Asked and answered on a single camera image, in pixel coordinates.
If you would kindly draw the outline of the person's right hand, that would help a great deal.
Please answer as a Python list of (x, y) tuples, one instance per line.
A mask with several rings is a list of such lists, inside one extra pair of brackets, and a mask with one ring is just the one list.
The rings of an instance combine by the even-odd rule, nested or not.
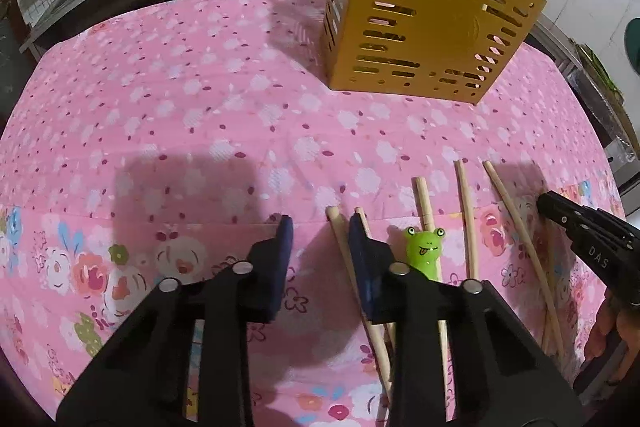
[(585, 345), (584, 355), (587, 361), (603, 355), (606, 337), (612, 331), (616, 331), (627, 345), (626, 355), (611, 378), (612, 383), (617, 383), (624, 379), (639, 354), (639, 314), (615, 308), (612, 291), (607, 289)]

